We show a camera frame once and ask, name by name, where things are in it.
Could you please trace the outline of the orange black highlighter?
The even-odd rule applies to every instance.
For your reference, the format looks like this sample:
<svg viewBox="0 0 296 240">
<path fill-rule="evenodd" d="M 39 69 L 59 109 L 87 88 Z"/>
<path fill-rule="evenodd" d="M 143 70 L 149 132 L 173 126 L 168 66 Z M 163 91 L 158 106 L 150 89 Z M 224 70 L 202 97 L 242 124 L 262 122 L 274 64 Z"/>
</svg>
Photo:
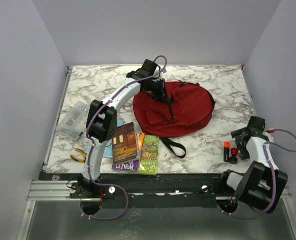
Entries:
<svg viewBox="0 0 296 240">
<path fill-rule="evenodd" d="M 228 162 L 230 157 L 230 142 L 224 141 L 224 148 L 223 148 L 223 160 L 224 162 Z"/>
</svg>

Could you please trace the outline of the red round stamp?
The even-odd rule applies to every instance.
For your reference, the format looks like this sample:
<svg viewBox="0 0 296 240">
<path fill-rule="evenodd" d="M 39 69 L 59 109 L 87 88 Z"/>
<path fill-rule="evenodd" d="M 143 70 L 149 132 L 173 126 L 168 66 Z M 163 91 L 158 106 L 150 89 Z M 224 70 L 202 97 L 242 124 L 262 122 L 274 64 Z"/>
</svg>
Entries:
<svg viewBox="0 0 296 240">
<path fill-rule="evenodd" d="M 238 152 L 239 151 L 236 147 L 231 148 L 231 156 L 228 158 L 229 163 L 234 165 L 238 163 L 238 158 L 237 158 Z"/>
</svg>

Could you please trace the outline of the red backpack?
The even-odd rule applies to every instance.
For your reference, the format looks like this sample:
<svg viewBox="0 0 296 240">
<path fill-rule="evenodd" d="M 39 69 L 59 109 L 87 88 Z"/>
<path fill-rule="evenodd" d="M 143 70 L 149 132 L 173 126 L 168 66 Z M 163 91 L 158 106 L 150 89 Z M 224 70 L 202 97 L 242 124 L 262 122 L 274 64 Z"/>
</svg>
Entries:
<svg viewBox="0 0 296 240">
<path fill-rule="evenodd" d="M 170 81 L 165 83 L 165 88 L 170 105 L 153 101 L 149 94 L 141 91 L 133 98 L 133 111 L 145 134 L 159 137 L 172 154 L 182 159 L 186 148 L 171 139 L 206 127 L 216 102 L 198 83 Z"/>
</svg>

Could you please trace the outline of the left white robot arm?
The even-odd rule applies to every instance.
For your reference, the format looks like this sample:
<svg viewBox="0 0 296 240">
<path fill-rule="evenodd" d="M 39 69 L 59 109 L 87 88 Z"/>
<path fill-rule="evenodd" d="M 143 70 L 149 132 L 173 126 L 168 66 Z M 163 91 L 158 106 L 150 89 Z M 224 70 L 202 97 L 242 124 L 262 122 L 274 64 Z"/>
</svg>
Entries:
<svg viewBox="0 0 296 240">
<path fill-rule="evenodd" d="M 116 130 L 117 112 L 139 92 L 147 92 L 154 101 L 171 104 L 165 80 L 162 78 L 162 73 L 166 71 L 167 59 L 163 55 L 155 59 L 159 58 L 165 61 L 159 71 L 156 71 L 158 65 L 155 60 L 146 59 L 141 68 L 126 75 L 124 82 L 112 94 L 102 101 L 94 100 L 90 104 L 85 136 L 91 141 L 91 147 L 81 172 L 87 179 L 82 184 L 81 191 L 87 197 L 91 198 L 98 194 L 99 186 L 96 180 L 101 174 L 104 149 Z"/>
</svg>

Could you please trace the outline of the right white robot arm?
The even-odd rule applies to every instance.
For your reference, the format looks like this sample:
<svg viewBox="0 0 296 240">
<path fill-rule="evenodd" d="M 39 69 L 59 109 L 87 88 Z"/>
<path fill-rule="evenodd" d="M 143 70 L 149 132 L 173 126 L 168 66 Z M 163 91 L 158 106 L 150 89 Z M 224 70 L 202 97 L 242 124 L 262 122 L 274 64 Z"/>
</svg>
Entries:
<svg viewBox="0 0 296 240">
<path fill-rule="evenodd" d="M 240 159 L 251 160 L 251 164 L 245 173 L 225 171 L 218 182 L 218 191 L 224 196 L 234 192 L 236 200 L 270 214 L 276 208 L 288 176 L 275 165 L 265 144 L 273 141 L 272 136 L 264 129 L 265 119 L 252 116 L 246 127 L 231 132 Z"/>
</svg>

